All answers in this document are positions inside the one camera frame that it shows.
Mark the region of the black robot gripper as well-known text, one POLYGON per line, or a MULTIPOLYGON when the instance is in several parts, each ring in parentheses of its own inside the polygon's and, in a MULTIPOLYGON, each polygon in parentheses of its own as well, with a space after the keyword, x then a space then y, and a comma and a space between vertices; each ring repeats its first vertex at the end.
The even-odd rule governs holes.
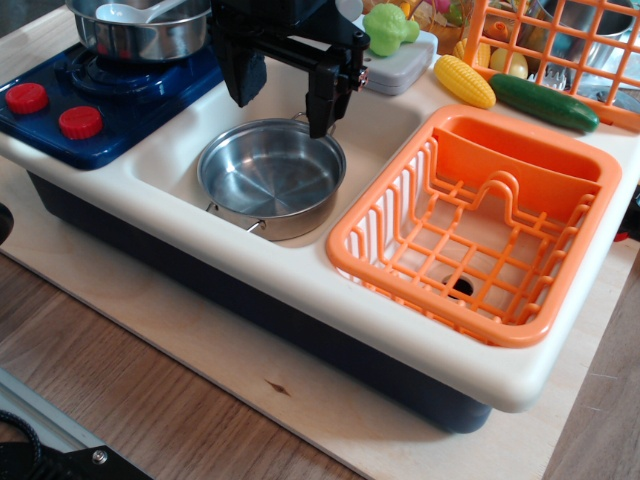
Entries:
POLYGON ((351 92, 367 82, 369 36, 334 1, 213 1, 211 13, 217 61, 239 107, 265 86, 265 56, 306 71, 309 136, 318 139, 344 117, 351 92))

